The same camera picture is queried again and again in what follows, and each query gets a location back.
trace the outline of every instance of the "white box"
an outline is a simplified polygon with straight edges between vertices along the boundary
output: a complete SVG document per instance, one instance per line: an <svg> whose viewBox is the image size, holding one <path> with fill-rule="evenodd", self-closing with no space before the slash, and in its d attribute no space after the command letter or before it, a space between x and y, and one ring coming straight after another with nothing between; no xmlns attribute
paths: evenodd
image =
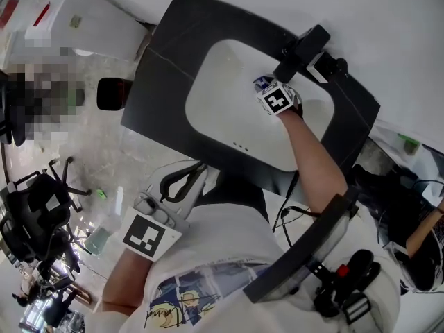
<svg viewBox="0 0 444 333"><path fill-rule="evenodd" d="M268 114L279 114L293 106L295 95L295 91L287 84L276 80L258 92L256 97Z"/></svg>

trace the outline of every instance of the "black buckle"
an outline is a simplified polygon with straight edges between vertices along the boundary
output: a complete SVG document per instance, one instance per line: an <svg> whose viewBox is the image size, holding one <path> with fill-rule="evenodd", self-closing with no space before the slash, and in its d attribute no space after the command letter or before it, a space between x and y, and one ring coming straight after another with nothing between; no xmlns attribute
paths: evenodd
<svg viewBox="0 0 444 333"><path fill-rule="evenodd" d="M353 293L342 305L347 324L351 325L370 312L372 306L362 292Z"/></svg>

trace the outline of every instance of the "white t-shirt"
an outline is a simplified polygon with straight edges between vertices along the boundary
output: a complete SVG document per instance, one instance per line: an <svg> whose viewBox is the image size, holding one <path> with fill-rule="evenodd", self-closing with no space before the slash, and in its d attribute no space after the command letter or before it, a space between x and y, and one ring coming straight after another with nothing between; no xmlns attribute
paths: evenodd
<svg viewBox="0 0 444 333"><path fill-rule="evenodd" d="M251 207L206 205L193 209L189 231L152 267L142 305L127 317L91 314L87 333L139 332L347 332L343 318L327 320L313 307L321 282L310 275L285 299L252 304L242 289L283 253L269 224ZM391 332L400 308L396 265L364 222L354 217L324 261L335 271L359 249L369 249L381 273L365 290L381 332Z"/></svg>

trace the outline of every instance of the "red button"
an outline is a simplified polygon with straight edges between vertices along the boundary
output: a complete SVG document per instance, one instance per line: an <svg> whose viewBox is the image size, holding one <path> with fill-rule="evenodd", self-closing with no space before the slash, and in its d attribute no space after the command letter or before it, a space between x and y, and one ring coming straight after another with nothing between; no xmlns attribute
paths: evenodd
<svg viewBox="0 0 444 333"><path fill-rule="evenodd" d="M338 270L336 271L336 273L338 274L338 276L340 278L344 278L345 276L347 276L347 274L350 272L350 269L348 268L348 266L342 264L340 267L338 267Z"/></svg>

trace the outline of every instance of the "yellow sticker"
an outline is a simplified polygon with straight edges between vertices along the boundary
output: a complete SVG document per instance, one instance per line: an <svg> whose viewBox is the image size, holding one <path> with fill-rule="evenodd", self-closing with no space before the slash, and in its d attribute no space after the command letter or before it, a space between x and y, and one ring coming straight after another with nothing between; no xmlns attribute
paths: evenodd
<svg viewBox="0 0 444 333"><path fill-rule="evenodd" d="M78 28L80 26L80 22L82 21L82 17L78 15L74 15L69 22L69 27Z"/></svg>

